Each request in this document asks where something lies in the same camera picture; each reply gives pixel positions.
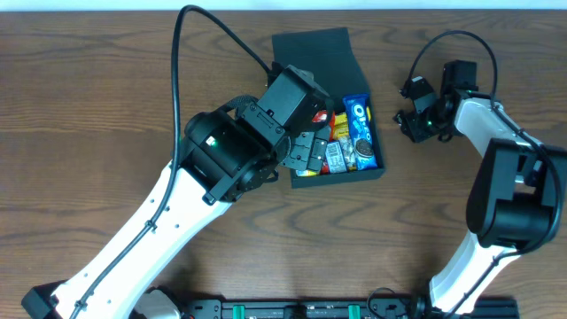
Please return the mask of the small blue barcode packet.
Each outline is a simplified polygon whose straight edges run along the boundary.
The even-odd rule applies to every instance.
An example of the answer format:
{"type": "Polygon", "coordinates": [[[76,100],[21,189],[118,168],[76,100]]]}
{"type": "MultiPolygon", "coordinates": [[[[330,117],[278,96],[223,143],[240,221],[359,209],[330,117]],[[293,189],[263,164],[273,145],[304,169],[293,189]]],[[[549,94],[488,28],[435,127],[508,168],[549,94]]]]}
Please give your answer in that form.
{"type": "Polygon", "coordinates": [[[325,157],[331,174],[341,174],[347,171],[340,142],[329,142],[325,151],[325,157]]]}

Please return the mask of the red candy bag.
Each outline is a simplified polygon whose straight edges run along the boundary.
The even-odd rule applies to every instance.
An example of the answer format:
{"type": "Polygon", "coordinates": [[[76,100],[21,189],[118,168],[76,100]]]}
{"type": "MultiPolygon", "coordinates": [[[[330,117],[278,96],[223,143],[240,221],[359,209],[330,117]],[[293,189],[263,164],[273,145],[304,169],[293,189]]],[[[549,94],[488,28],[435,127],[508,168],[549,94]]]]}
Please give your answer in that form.
{"type": "MultiPolygon", "coordinates": [[[[333,133],[334,133],[334,126],[335,126],[335,113],[332,112],[331,116],[328,116],[327,111],[323,110],[323,111],[319,111],[315,117],[312,119],[312,122],[315,124],[325,124],[325,126],[322,128],[323,130],[327,130],[328,134],[327,134],[327,142],[330,142],[333,140],[333,133]]],[[[325,150],[322,153],[322,166],[321,168],[317,171],[318,175],[327,175],[330,172],[330,167],[328,164],[328,161],[326,160],[326,155],[325,155],[325,150]]]]}

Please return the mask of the yellow candy bag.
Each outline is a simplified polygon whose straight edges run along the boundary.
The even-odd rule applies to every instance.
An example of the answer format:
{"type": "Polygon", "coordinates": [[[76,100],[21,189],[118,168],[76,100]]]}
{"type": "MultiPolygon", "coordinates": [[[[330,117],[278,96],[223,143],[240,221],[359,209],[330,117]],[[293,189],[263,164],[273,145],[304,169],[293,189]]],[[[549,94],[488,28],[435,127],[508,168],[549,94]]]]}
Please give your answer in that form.
{"type": "Polygon", "coordinates": [[[358,170],[356,167],[356,159],[353,150],[353,144],[351,141],[351,137],[349,136],[346,113],[341,113],[336,116],[333,140],[340,142],[340,146],[342,148],[342,152],[345,158],[347,170],[348,171],[358,170]]]}

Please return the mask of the blue Oreo cookie pack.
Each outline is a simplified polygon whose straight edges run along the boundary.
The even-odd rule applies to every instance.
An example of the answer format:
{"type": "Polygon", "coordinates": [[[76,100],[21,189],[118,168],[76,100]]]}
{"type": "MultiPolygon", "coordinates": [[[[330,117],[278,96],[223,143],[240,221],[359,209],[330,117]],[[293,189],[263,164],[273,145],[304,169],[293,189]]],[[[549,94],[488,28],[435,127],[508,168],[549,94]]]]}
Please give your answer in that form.
{"type": "Polygon", "coordinates": [[[368,98],[368,94],[348,95],[342,98],[358,170],[378,168],[369,125],[368,98]]]}

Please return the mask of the dark green box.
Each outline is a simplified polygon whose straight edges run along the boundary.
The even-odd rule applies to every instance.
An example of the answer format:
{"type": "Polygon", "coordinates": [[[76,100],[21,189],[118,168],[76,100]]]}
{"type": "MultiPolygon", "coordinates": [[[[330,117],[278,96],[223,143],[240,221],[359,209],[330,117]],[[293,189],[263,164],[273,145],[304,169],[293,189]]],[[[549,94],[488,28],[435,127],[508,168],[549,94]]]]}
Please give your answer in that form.
{"type": "MultiPolygon", "coordinates": [[[[356,60],[348,30],[345,27],[284,33],[272,36],[274,61],[282,66],[293,65],[314,74],[315,81],[333,99],[335,111],[345,110],[342,98],[352,94],[370,93],[369,85],[356,60]]],[[[379,131],[376,122],[369,122],[377,168],[349,173],[299,177],[292,170],[293,189],[354,183],[380,178],[385,172],[379,131]]]]}

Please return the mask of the yellow candy tube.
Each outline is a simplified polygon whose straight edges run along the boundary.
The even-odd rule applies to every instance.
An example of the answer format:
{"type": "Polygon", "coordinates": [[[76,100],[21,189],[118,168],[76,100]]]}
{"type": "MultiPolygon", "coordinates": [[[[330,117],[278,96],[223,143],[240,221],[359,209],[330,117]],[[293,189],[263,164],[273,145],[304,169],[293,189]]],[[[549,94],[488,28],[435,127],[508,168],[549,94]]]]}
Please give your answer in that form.
{"type": "Polygon", "coordinates": [[[314,170],[296,170],[295,171],[297,177],[311,177],[311,176],[318,176],[320,173],[314,170]]]}

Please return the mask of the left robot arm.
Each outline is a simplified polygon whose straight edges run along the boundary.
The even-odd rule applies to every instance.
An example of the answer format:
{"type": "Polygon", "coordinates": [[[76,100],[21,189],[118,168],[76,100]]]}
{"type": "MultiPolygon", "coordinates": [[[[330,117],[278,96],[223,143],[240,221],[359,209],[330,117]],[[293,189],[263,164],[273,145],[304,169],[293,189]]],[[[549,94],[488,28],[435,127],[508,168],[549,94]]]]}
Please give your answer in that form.
{"type": "Polygon", "coordinates": [[[307,70],[274,65],[262,97],[239,96],[195,115],[143,204],[73,277],[32,288],[21,305],[33,318],[180,318],[183,309],[152,286],[207,224],[276,168],[319,162],[323,142],[296,154],[297,140],[333,107],[307,70]]]}

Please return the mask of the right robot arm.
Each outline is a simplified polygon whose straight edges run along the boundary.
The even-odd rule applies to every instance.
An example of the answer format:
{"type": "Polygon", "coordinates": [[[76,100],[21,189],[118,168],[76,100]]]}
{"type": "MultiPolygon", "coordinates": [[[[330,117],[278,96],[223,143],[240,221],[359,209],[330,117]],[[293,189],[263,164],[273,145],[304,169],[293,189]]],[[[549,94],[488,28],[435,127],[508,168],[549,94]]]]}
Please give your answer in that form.
{"type": "Polygon", "coordinates": [[[479,92],[477,65],[444,65],[440,91],[410,75],[400,94],[414,105],[394,119],[414,143],[429,137],[470,140],[482,157],[466,206],[468,231],[448,264],[414,298],[410,318],[473,313],[483,290],[512,261],[556,235],[566,193],[566,151],[520,128],[493,94],[479,92]]]}

